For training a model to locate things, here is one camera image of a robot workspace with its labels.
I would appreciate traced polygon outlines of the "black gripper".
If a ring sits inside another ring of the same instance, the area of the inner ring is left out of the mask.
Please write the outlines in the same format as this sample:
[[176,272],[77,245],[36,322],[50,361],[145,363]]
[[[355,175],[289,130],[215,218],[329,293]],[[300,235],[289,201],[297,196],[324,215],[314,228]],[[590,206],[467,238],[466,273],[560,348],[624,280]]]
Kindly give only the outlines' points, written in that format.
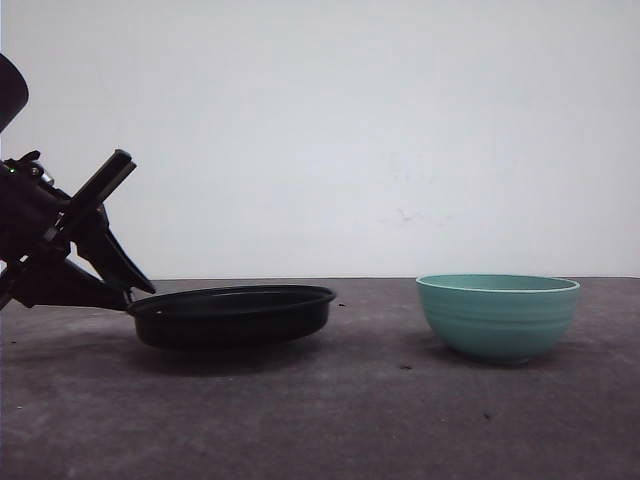
[[136,167],[130,154],[115,150],[73,196],[47,179],[39,156],[1,164],[1,303],[124,311],[123,292],[155,293],[111,232],[104,207]]

